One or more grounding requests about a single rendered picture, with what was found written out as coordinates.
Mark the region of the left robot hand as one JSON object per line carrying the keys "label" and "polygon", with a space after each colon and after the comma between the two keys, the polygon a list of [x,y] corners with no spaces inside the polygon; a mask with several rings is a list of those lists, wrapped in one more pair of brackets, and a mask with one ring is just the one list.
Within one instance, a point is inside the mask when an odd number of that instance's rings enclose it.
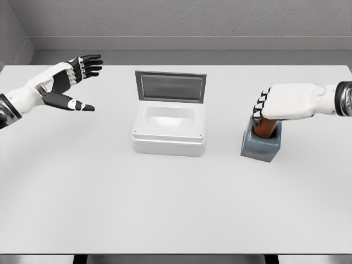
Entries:
{"label": "left robot hand", "polygon": [[60,62],[30,79],[26,86],[35,89],[44,105],[68,111],[94,111],[92,105],[64,93],[84,79],[99,76],[103,60],[100,54],[88,54]]}

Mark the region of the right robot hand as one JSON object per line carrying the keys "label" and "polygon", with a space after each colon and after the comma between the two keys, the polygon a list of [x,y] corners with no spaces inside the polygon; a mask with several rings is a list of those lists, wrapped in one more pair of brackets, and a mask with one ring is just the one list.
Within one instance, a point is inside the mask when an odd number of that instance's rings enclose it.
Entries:
{"label": "right robot hand", "polygon": [[297,120],[334,113],[333,94],[315,84],[274,84],[261,92],[252,119]]}

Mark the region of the brown cylinder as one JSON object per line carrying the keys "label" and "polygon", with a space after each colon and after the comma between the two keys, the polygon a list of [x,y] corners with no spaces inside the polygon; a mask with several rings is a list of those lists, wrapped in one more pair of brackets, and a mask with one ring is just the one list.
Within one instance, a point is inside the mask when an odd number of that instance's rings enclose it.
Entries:
{"label": "brown cylinder", "polygon": [[254,127],[254,133],[261,138],[269,138],[274,132],[278,120],[261,118]]}

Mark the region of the grey square holder block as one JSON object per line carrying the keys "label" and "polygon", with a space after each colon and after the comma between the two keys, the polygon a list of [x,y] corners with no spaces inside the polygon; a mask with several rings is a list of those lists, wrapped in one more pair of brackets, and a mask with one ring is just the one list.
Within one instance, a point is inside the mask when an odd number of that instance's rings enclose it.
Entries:
{"label": "grey square holder block", "polygon": [[255,160],[271,162],[281,148],[282,122],[278,121],[272,135],[262,138],[255,134],[250,118],[244,131],[240,155]]}

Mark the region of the white box with open lid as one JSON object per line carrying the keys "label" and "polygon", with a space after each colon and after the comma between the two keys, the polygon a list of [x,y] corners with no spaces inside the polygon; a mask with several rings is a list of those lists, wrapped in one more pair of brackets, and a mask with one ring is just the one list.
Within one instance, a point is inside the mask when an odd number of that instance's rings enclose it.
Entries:
{"label": "white box with open lid", "polygon": [[202,156],[207,75],[137,70],[135,77],[139,100],[131,130],[134,151]]}

